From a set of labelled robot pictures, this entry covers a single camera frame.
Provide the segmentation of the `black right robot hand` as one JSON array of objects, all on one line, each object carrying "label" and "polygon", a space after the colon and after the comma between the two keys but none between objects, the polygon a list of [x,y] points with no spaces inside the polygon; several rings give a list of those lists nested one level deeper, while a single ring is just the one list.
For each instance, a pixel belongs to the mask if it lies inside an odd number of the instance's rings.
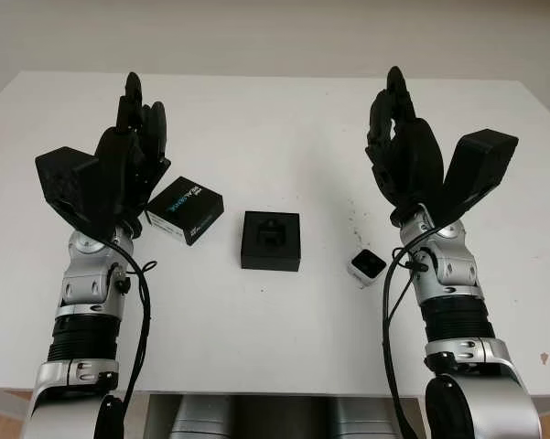
[{"label": "black right robot hand", "polygon": [[372,103],[365,152],[378,188],[394,206],[390,221],[395,227],[419,205],[431,206],[443,185],[443,159],[430,125],[415,115],[397,66],[390,68],[386,87]]}]

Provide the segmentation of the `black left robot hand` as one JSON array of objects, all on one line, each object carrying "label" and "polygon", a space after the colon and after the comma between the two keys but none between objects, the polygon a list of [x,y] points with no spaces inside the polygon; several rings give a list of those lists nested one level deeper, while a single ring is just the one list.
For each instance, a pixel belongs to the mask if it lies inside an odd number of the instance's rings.
[{"label": "black left robot hand", "polygon": [[143,103],[138,75],[128,74],[119,99],[116,123],[106,129],[95,150],[111,190],[114,223],[133,238],[140,236],[139,216],[171,165],[166,158],[167,119],[164,104]]}]

